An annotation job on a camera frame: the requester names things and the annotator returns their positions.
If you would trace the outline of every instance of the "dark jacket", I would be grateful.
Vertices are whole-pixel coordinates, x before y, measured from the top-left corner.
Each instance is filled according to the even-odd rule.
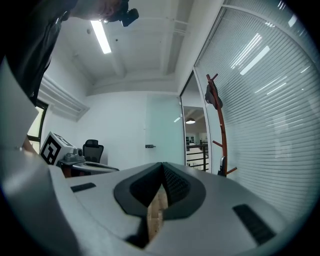
[[[68,19],[77,0],[31,2],[32,7],[28,6],[27,13],[18,17],[18,27],[11,29],[4,54],[21,88],[36,104],[61,23]]]

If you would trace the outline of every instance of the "camera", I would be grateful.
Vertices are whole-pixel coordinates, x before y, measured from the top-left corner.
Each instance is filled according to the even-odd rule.
[[[104,22],[116,22],[116,21],[121,21],[122,26],[127,27],[129,26],[132,22],[134,22],[136,19],[139,18],[139,13],[137,9],[129,9],[129,0],[122,0],[121,6],[119,10],[108,20],[105,20]]]
[[[123,16],[122,21],[121,21],[122,26],[127,27],[138,18],[139,18],[138,10],[131,9]]]

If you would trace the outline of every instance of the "railing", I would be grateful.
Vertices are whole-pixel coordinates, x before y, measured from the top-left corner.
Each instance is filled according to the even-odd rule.
[[[187,153],[187,162],[192,162],[192,161],[200,161],[203,160],[203,163],[201,164],[195,164],[195,165],[189,165],[190,167],[199,167],[199,166],[203,166],[203,170],[201,171],[206,171],[209,170],[207,168],[207,165],[209,164],[208,162],[206,162],[206,159],[209,159],[209,157],[207,156],[208,153],[208,144],[200,144],[200,145],[187,145],[186,146],[187,150],[188,149],[200,149],[202,152],[195,152],[195,153]],[[195,158],[195,159],[188,159],[188,156],[190,155],[199,155],[202,154],[201,158]]]

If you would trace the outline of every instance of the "coat rack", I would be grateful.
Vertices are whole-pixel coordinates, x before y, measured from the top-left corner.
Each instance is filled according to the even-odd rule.
[[[227,136],[226,136],[226,128],[225,128],[225,121],[224,121],[224,116],[221,111],[221,106],[219,104],[218,100],[218,94],[215,90],[215,83],[214,79],[218,76],[218,74],[215,74],[213,78],[210,78],[210,75],[207,74],[206,78],[208,80],[211,93],[213,95],[214,101],[216,103],[216,110],[218,111],[218,116],[219,116],[219,122],[220,122],[220,129],[221,129],[221,138],[222,138],[222,144],[212,141],[214,144],[218,145],[219,147],[222,148],[222,158],[220,161],[220,170],[218,171],[218,175],[226,177],[228,174],[234,172],[238,168],[235,167],[229,171],[227,171],[227,166],[228,166],[228,150],[227,150]]]

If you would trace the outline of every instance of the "door frame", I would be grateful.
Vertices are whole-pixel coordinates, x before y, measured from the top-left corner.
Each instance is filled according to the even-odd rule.
[[[208,113],[207,113],[207,106],[206,106],[206,100],[205,100],[205,93],[202,91],[201,85],[200,85],[200,81],[197,75],[197,71],[195,69],[195,67],[192,68],[192,72],[190,74],[190,76],[188,77],[182,91],[180,94],[180,101],[181,101],[181,108],[182,108],[182,116],[183,116],[183,136],[184,136],[184,159],[185,159],[185,165],[187,165],[187,144],[186,144],[186,122],[185,122],[185,113],[184,113],[184,106],[183,106],[183,102],[182,102],[182,95],[185,92],[187,85],[189,84],[189,81],[191,79],[191,77],[194,75],[197,86],[198,86],[198,90],[199,90],[199,94],[200,94],[200,98],[201,98],[201,102],[202,102],[202,108],[203,108],[203,113],[204,113],[204,118],[205,118],[205,128],[206,128],[206,136],[207,136],[207,140],[208,140],[208,157],[209,157],[209,166],[208,166],[208,170],[206,170],[207,173],[213,173],[212,172],[212,154],[211,154],[211,150],[212,150],[212,143],[211,143],[211,136],[210,136],[210,125],[209,125],[209,119],[208,119]]]

